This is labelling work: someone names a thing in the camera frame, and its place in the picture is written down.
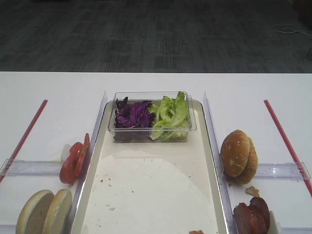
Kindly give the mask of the green lettuce leaves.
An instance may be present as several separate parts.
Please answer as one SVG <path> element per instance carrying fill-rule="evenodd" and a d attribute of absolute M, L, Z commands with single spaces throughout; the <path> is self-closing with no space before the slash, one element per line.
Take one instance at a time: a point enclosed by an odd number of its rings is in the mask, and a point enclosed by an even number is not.
<path fill-rule="evenodd" d="M 148 108 L 156 115 L 152 122 L 152 131 L 149 135 L 151 140 L 158 141 L 186 141 L 188 137 L 187 128 L 188 107 L 183 91 L 179 91 L 176 98 L 164 96 L 159 105 L 152 104 Z"/>

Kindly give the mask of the long clear divider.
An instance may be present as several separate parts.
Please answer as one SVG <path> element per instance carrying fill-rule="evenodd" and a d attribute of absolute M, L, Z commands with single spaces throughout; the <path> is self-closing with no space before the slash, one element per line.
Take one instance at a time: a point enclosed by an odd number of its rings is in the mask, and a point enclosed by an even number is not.
<path fill-rule="evenodd" d="M 236 234 L 236 224 L 233 217 L 233 209 L 228 191 L 228 183 L 224 175 L 222 160 L 219 154 L 217 137 L 215 135 L 214 122 L 211 112 L 209 100 L 206 92 L 203 95 L 203 106 L 205 112 L 205 119 L 207 124 L 207 131 L 209 135 L 209 141 L 211 145 L 212 157 L 214 162 L 214 170 L 217 179 L 218 192 L 221 200 L 221 207 L 223 212 L 223 219 L 225 221 L 225 228 L 227 234 Z"/>
<path fill-rule="evenodd" d="M 90 139 L 90 146 L 86 153 L 86 159 L 84 160 L 83 163 L 82 175 L 78 179 L 72 206 L 64 224 L 63 229 L 64 234 L 79 234 L 83 226 L 84 217 L 88 206 L 89 197 L 91 194 L 91 189 L 93 186 L 93 180 L 95 178 L 96 173 L 95 162 L 99 159 L 100 154 L 99 149 L 96 146 L 96 143 L 100 133 L 100 128 L 105 113 L 107 101 L 108 101 L 107 93 L 104 92 L 99 112 L 97 115 L 96 123 Z"/>

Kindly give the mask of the red tomato slice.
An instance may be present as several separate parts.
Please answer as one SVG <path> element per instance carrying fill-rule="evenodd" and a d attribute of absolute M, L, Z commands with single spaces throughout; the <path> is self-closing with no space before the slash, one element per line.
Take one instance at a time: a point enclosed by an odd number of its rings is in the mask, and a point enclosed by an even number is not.
<path fill-rule="evenodd" d="M 74 174 L 76 164 L 78 162 L 79 153 L 83 148 L 81 142 L 76 142 L 69 150 L 69 156 L 65 160 L 60 170 L 59 178 L 64 184 L 72 184 L 76 180 Z"/>
<path fill-rule="evenodd" d="M 89 138 L 89 134 L 86 133 L 85 138 L 84 138 L 84 144 L 83 144 L 82 150 L 80 151 L 78 155 L 78 160 L 74 169 L 74 175 L 76 177 L 80 177 L 85 155 L 88 151 L 89 146 L 90 146 L 90 138 Z"/>

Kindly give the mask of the red tomato slice front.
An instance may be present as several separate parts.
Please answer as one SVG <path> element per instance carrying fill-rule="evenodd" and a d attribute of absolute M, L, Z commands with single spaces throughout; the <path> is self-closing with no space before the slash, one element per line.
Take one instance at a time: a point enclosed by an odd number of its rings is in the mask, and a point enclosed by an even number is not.
<path fill-rule="evenodd" d="M 76 180 L 74 174 L 76 164 L 78 162 L 79 153 L 83 148 L 81 142 L 76 142 L 69 150 L 69 156 L 65 160 L 60 170 L 59 178 L 64 184 L 72 184 Z"/>

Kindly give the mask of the right lower clear cross divider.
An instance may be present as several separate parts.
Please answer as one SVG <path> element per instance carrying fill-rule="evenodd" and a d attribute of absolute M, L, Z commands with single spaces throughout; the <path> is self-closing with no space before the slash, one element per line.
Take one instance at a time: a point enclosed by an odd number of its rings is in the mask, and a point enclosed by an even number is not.
<path fill-rule="evenodd" d="M 312 228 L 281 227 L 282 234 L 312 234 Z"/>

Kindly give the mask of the sesame bun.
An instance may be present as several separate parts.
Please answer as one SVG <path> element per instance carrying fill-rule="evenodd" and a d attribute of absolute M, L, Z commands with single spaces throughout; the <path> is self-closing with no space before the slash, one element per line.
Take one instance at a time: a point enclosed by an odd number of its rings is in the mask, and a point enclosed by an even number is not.
<path fill-rule="evenodd" d="M 242 130 L 235 130 L 227 135 L 220 149 L 225 174 L 239 176 L 247 165 L 249 152 L 249 138 Z"/>
<path fill-rule="evenodd" d="M 258 166 L 258 157 L 252 139 L 249 137 L 250 151 L 247 164 L 243 172 L 236 177 L 238 184 L 248 184 L 256 174 Z"/>

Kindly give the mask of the right upper clear cross divider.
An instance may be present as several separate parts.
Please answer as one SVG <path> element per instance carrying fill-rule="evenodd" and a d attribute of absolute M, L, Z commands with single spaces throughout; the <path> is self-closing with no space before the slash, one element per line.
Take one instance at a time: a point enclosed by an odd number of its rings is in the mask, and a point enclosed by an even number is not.
<path fill-rule="evenodd" d="M 254 178 L 310 180 L 304 162 L 260 163 Z"/>

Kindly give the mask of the cream rectangular tray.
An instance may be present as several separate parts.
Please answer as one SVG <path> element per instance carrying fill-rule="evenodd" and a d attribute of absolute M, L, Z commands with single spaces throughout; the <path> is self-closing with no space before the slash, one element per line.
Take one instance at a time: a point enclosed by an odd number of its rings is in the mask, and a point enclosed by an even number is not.
<path fill-rule="evenodd" d="M 114 143 L 106 105 L 73 234 L 225 234 L 202 104 L 186 142 Z"/>

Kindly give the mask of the left long clear divider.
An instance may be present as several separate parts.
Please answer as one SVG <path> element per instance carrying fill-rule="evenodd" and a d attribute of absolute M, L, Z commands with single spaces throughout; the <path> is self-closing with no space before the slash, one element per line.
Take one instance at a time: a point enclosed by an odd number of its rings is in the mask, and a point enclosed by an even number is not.
<path fill-rule="evenodd" d="M 83 226 L 84 217 L 88 206 L 89 197 L 91 194 L 91 189 L 93 186 L 93 180 L 95 178 L 96 173 L 95 162 L 99 159 L 100 154 L 99 149 L 96 146 L 96 143 L 100 133 L 100 128 L 105 113 L 107 101 L 108 101 L 107 93 L 104 92 L 99 112 L 97 115 L 96 123 L 90 139 L 90 146 L 86 153 L 86 159 L 84 160 L 83 163 L 82 175 L 78 179 L 72 206 L 64 224 L 63 229 L 64 234 L 79 234 Z"/>

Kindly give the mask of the red tape strip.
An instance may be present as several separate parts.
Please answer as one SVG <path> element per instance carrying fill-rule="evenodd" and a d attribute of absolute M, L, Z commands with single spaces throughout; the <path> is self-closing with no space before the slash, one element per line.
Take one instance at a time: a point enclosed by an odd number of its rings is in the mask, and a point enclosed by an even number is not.
<path fill-rule="evenodd" d="M 279 133 L 280 133 L 280 135 L 281 135 L 281 137 L 282 137 L 293 161 L 294 161 L 294 163 L 297 165 L 297 168 L 298 168 L 300 174 L 302 175 L 302 178 L 304 180 L 304 183 L 305 183 L 310 195 L 312 195 L 312 183 L 311 183 L 310 179 L 308 178 L 307 170 L 305 170 L 303 168 L 303 163 L 300 162 L 294 148 L 292 147 L 292 145 L 291 145 L 282 125 L 280 124 L 280 121 L 278 120 L 272 106 L 270 105 L 269 101 L 267 99 L 265 99 L 264 103 L 265 103 L 265 106 L 268 109 L 268 112 L 270 113 L 270 115 L 271 115 L 271 117 L 272 117 L 272 119 L 273 119 L 273 121 L 274 121 L 274 123 L 275 123 L 275 125 L 276 125 L 276 127 L 277 127 L 277 129 L 278 129 L 278 131 L 279 131 Z"/>
<path fill-rule="evenodd" d="M 12 155 L 4 163 L 3 168 L 1 170 L 1 173 L 0 173 L 0 182 L 2 182 L 3 179 L 5 178 L 6 173 L 8 172 L 8 170 L 10 169 L 10 167 L 13 164 L 14 160 L 16 159 L 18 153 L 20 152 L 22 146 L 24 145 L 25 141 L 27 140 L 27 137 L 29 136 L 30 132 L 32 131 L 34 125 L 36 124 L 38 118 L 40 117 L 40 115 L 41 115 L 42 111 L 44 110 L 44 108 L 45 108 L 47 103 L 48 103 L 48 100 L 44 99 L 42 104 L 40 105 L 39 109 L 37 110 L 36 114 L 32 118 L 30 124 L 28 125 L 26 131 L 22 135 L 22 137 L 21 137 L 20 141 L 18 142 L 16 148 L 14 149 Z"/>

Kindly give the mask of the sesame bun top front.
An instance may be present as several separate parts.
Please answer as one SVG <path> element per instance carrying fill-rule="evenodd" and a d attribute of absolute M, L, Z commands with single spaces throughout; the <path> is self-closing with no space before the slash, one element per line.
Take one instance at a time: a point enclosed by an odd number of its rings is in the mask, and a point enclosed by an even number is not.
<path fill-rule="evenodd" d="M 242 130 L 235 130 L 227 135 L 220 149 L 225 174 L 239 176 L 247 165 L 249 152 L 249 138 Z"/>

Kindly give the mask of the orange scrap on tray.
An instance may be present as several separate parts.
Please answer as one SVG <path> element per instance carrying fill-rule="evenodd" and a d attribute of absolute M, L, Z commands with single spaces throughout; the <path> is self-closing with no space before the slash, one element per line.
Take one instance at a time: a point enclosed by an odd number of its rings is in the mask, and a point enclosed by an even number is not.
<path fill-rule="evenodd" d="M 193 231 L 189 231 L 188 234 L 205 234 L 202 230 L 193 230 Z"/>

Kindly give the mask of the clear cross divider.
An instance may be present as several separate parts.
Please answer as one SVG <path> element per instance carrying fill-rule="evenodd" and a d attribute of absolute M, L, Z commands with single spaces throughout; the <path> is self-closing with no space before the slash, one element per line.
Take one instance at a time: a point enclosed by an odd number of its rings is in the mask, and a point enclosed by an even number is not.
<path fill-rule="evenodd" d="M 29 161 L 6 159 L 0 169 L 1 176 L 57 176 L 61 161 Z"/>
<path fill-rule="evenodd" d="M 312 234 L 312 228 L 281 227 L 282 234 Z"/>
<path fill-rule="evenodd" d="M 260 163 L 254 178 L 310 180 L 304 162 Z"/>

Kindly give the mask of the red tomato slice back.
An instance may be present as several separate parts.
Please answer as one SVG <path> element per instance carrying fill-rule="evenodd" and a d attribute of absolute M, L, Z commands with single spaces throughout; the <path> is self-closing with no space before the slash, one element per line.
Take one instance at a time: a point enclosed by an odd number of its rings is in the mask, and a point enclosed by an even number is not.
<path fill-rule="evenodd" d="M 74 169 L 74 175 L 76 177 L 80 177 L 85 155 L 88 151 L 89 146 L 90 146 L 90 138 L 89 138 L 89 134 L 86 133 L 85 138 L 84 138 L 84 144 L 83 144 L 82 150 L 80 151 L 78 155 L 78 160 Z"/>

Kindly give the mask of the left red tape strip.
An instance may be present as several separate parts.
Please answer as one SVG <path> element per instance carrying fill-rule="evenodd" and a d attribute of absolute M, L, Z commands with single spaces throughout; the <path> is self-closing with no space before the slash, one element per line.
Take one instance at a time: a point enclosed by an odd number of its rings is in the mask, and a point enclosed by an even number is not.
<path fill-rule="evenodd" d="M 36 114 L 32 118 L 30 124 L 28 125 L 26 131 L 22 135 L 22 137 L 21 137 L 20 141 L 18 142 L 16 148 L 14 149 L 12 155 L 4 163 L 3 168 L 1 170 L 1 173 L 0 173 L 0 182 L 2 182 L 3 179 L 5 178 L 6 173 L 8 172 L 8 170 L 10 169 L 10 167 L 13 164 L 14 160 L 16 159 L 18 153 L 20 152 L 22 146 L 24 145 L 25 141 L 27 140 L 27 137 L 29 136 L 30 132 L 32 131 L 34 125 L 36 124 L 38 118 L 40 117 L 40 115 L 41 115 L 42 111 L 44 110 L 44 108 L 45 108 L 47 103 L 48 103 L 48 100 L 44 99 L 42 104 L 40 105 L 39 109 L 37 110 Z"/>

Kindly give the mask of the right long clear divider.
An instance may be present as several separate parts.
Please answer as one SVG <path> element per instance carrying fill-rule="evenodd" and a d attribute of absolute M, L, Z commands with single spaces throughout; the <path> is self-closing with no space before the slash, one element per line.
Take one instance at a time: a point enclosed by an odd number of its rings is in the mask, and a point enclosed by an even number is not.
<path fill-rule="evenodd" d="M 227 234 L 236 234 L 236 224 L 233 217 L 233 209 L 228 191 L 228 183 L 224 175 L 222 160 L 219 154 L 217 137 L 215 135 L 214 122 L 211 112 L 209 100 L 206 92 L 203 95 L 203 106 L 205 112 L 205 119 L 207 124 L 207 131 L 209 135 L 209 141 L 211 145 L 212 157 L 214 162 L 214 170 L 217 179 L 218 192 L 221 200 L 221 207 L 223 212 L 223 219 L 225 221 L 225 228 Z"/>

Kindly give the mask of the sesame bun top back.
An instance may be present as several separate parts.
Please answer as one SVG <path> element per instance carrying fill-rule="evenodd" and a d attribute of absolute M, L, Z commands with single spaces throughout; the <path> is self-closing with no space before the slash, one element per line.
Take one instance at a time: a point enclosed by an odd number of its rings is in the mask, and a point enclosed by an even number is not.
<path fill-rule="evenodd" d="M 250 151 L 247 164 L 243 172 L 236 177 L 238 184 L 248 184 L 256 174 L 258 166 L 258 157 L 252 139 L 249 137 Z"/>

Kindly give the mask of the brown crumb beside bun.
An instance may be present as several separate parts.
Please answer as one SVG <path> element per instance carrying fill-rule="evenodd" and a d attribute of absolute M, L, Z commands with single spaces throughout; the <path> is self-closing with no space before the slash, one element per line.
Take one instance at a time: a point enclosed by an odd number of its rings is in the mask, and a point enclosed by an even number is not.
<path fill-rule="evenodd" d="M 250 186 L 246 188 L 245 193 L 252 195 L 253 197 L 260 197 L 259 190 L 254 186 Z"/>

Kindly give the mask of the purple cabbage shreds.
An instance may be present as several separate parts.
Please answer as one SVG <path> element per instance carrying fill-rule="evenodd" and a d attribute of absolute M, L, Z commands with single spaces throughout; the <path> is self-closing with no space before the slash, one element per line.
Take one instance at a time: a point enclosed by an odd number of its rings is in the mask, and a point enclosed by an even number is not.
<path fill-rule="evenodd" d="M 116 142 L 143 142 L 150 141 L 149 131 L 136 131 L 135 128 L 151 128 L 156 115 L 149 111 L 151 101 L 128 103 L 128 97 L 116 100 L 115 127 L 121 128 L 114 135 Z"/>

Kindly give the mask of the right red tape strip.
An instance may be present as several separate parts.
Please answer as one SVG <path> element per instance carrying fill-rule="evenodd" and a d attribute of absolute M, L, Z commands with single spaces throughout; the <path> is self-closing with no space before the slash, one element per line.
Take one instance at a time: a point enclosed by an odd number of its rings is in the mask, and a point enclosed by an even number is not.
<path fill-rule="evenodd" d="M 310 179 L 308 178 L 307 170 L 305 170 L 303 168 L 303 163 L 300 162 L 294 148 L 292 147 L 292 145 L 291 145 L 282 125 L 280 124 L 280 121 L 278 120 L 272 106 L 270 105 L 269 101 L 267 99 L 265 99 L 264 103 L 265 103 L 265 106 L 268 109 L 268 112 L 270 113 L 270 115 L 271 115 L 271 117 L 272 117 L 272 119 L 273 119 L 273 121 L 274 121 L 274 123 L 275 123 L 275 125 L 276 125 L 276 127 L 277 127 L 277 129 L 278 129 L 278 131 L 279 131 L 279 133 L 280 133 L 280 135 L 281 135 L 281 137 L 282 137 L 293 161 L 294 161 L 294 163 L 297 165 L 297 168 L 298 168 L 300 174 L 302 175 L 302 178 L 304 180 L 304 183 L 305 183 L 310 195 L 312 195 L 312 183 L 311 183 Z"/>

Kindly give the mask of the clear plastic salad container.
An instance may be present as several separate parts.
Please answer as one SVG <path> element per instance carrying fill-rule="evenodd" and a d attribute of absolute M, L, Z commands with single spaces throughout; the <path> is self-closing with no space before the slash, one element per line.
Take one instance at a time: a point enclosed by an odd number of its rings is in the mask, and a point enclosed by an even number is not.
<path fill-rule="evenodd" d="M 114 142 L 185 142 L 196 129 L 192 98 L 185 91 L 114 95 L 108 124 Z"/>

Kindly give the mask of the left upper clear cross divider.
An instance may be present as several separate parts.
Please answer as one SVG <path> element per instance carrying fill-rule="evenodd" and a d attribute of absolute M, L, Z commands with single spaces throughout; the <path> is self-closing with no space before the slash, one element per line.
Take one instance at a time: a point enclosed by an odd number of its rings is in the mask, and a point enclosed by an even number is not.
<path fill-rule="evenodd" d="M 0 169 L 1 176 L 57 176 L 61 161 L 29 161 L 6 159 Z"/>

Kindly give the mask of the bun half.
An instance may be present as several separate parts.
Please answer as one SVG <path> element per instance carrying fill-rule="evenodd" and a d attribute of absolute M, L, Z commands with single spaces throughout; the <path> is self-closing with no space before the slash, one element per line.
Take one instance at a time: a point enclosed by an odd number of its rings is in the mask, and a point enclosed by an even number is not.
<path fill-rule="evenodd" d="M 50 190 L 33 194 L 19 214 L 16 234 L 41 234 L 53 198 L 54 193 Z"/>
<path fill-rule="evenodd" d="M 61 234 L 72 205 L 72 193 L 68 189 L 59 190 L 52 199 L 43 225 L 43 234 Z"/>

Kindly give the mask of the dark red meat slices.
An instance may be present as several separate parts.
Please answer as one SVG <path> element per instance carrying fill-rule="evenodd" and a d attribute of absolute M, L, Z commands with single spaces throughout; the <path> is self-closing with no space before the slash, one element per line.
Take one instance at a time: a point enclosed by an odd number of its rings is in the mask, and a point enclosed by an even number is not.
<path fill-rule="evenodd" d="M 239 234 L 267 234 L 270 228 L 268 205 L 261 197 L 253 197 L 249 206 L 239 203 L 234 208 L 234 220 Z"/>

